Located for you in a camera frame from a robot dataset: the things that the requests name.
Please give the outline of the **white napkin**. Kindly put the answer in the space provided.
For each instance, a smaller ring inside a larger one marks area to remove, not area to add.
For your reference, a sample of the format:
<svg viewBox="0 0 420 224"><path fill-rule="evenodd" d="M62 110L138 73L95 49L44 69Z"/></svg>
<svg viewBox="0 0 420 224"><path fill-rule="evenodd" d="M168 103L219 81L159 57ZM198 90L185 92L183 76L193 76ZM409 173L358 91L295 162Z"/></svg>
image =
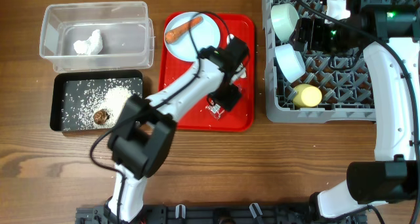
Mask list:
<svg viewBox="0 0 420 224"><path fill-rule="evenodd" d="M77 40L73 48L78 55L97 55L103 49L101 31L93 31L87 40Z"/></svg>

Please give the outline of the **orange carrot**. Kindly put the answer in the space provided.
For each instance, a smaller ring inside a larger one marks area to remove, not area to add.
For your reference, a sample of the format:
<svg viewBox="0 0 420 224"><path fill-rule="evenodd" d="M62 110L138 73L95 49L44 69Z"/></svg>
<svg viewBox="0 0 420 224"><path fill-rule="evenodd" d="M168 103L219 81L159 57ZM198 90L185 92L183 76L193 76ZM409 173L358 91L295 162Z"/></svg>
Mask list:
<svg viewBox="0 0 420 224"><path fill-rule="evenodd" d="M180 39L182 35L186 32L189 32L193 27L197 26L203 21L202 16L195 17L188 22L168 31L165 34L165 42L168 44L173 44Z"/></svg>

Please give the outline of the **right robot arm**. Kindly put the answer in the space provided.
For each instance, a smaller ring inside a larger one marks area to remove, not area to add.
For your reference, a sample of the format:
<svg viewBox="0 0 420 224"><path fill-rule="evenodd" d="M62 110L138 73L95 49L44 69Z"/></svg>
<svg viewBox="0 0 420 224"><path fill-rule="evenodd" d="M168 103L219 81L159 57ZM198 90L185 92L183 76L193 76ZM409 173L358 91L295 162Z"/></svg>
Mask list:
<svg viewBox="0 0 420 224"><path fill-rule="evenodd" d="M383 204L419 201L419 15L395 0L325 0L326 13L298 21L291 44L335 56L357 49L373 89L377 138L372 162L312 195L313 219L334 221Z"/></svg>

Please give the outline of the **white rice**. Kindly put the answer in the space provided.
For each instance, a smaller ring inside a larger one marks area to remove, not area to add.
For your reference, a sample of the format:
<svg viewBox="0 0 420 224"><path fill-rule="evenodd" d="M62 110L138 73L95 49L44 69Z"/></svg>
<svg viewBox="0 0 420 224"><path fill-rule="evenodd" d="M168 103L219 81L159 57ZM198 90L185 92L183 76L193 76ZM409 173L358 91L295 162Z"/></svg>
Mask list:
<svg viewBox="0 0 420 224"><path fill-rule="evenodd" d="M107 78L68 81L61 100L60 129L81 131L113 127L127 99L142 96L142 79ZM104 125L93 121L95 112L105 109L110 117Z"/></svg>

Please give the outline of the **brown food ball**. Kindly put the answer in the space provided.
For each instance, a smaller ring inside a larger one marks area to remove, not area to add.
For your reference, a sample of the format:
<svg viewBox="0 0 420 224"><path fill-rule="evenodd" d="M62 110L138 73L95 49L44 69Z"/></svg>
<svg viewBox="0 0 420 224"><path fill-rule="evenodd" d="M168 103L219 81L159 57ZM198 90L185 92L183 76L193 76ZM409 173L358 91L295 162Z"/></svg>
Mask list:
<svg viewBox="0 0 420 224"><path fill-rule="evenodd" d="M97 125L104 125L108 121L109 117L109 113L105 109L101 109L94 113L93 121Z"/></svg>

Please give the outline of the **red snack wrapper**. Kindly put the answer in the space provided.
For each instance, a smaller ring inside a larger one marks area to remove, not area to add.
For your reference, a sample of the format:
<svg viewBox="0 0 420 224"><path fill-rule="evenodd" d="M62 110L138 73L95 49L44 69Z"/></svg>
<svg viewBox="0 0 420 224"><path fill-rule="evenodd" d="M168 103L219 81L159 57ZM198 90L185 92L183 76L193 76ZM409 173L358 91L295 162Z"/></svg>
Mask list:
<svg viewBox="0 0 420 224"><path fill-rule="evenodd" d="M223 108L221 108L219 105L214 105L213 104L213 101L211 100L211 99L209 99L208 98L208 95L207 95L207 97L206 97L206 101L207 101L207 103L208 103L208 105L206 106L206 109L208 109L209 111L210 111L210 113L211 113L211 115L216 119L216 120L219 120L222 116L223 116L223 114L225 113L225 112L228 112L228 111L226 111L225 109L223 109Z"/></svg>

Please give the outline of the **yellow plastic cup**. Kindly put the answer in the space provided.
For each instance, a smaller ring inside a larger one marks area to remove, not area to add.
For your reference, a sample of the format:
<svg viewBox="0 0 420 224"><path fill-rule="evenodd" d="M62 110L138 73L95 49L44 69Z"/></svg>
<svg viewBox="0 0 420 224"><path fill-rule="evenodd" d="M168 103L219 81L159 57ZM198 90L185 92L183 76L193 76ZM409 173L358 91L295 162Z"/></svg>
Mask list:
<svg viewBox="0 0 420 224"><path fill-rule="evenodd" d="M313 85L299 84L293 90L297 93L293 98L293 104L300 108L312 108L322 101L322 92Z"/></svg>

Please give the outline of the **light blue plate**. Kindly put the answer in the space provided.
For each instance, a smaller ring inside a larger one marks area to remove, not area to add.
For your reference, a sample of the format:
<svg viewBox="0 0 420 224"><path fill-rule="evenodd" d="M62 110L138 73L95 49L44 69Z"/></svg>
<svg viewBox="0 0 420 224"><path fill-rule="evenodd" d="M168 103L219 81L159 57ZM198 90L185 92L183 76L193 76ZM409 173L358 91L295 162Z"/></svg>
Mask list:
<svg viewBox="0 0 420 224"><path fill-rule="evenodd" d="M192 19L196 12L184 12L176 15L169 21L165 28L165 34ZM206 14L200 14L203 20L192 28L192 37L198 50L212 46L217 48L221 42L221 32L216 22ZM164 40L167 50L177 59L185 62L194 62L196 60L196 51L192 45L188 32L183 34L176 42L168 44Z"/></svg>

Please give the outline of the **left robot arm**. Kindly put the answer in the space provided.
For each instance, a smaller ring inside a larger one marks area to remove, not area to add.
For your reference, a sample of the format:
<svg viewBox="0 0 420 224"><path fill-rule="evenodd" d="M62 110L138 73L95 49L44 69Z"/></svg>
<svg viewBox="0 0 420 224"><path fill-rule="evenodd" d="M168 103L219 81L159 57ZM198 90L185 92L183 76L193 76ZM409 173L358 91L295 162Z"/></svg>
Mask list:
<svg viewBox="0 0 420 224"><path fill-rule="evenodd" d="M233 37L225 48L202 49L198 60L165 89L126 101L108 141L117 172L105 211L112 223L130 223L140 213L147 179L168 156L178 122L201 99L225 111L235 107L242 94L234 81L248 55L247 44Z"/></svg>

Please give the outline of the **light blue bowl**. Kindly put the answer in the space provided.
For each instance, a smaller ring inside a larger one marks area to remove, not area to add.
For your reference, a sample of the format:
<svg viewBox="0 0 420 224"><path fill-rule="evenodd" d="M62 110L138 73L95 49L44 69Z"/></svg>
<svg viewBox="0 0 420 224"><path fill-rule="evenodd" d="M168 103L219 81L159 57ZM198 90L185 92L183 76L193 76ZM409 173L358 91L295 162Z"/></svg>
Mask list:
<svg viewBox="0 0 420 224"><path fill-rule="evenodd" d="M305 74L303 58L299 51L294 50L292 45L277 46L275 55L280 70L288 82L293 83Z"/></svg>

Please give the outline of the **white plastic spoon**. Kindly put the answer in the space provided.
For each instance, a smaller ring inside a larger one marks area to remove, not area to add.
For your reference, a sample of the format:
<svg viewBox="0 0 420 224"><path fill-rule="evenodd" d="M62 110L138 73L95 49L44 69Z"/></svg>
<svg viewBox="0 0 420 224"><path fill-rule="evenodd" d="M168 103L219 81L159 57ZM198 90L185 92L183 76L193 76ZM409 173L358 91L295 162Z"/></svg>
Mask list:
<svg viewBox="0 0 420 224"><path fill-rule="evenodd" d="M230 40L231 39L234 39L234 38L235 38L235 36L233 34L229 34L226 37L226 43L229 44L230 43ZM245 68L244 68L243 64L241 63L238 66L238 68L236 70L236 73L233 75L233 77L231 79L231 82L236 81L238 78L245 78L245 77L246 77Z"/></svg>

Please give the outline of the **green bowl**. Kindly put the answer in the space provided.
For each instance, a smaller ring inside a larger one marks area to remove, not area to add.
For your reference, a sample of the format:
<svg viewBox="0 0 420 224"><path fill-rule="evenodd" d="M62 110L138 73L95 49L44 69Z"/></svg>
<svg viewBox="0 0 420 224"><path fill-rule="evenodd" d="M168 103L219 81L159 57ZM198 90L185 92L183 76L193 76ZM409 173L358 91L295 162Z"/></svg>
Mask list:
<svg viewBox="0 0 420 224"><path fill-rule="evenodd" d="M274 5L271 20L276 36L280 41L288 41L299 19L298 12L290 3Z"/></svg>

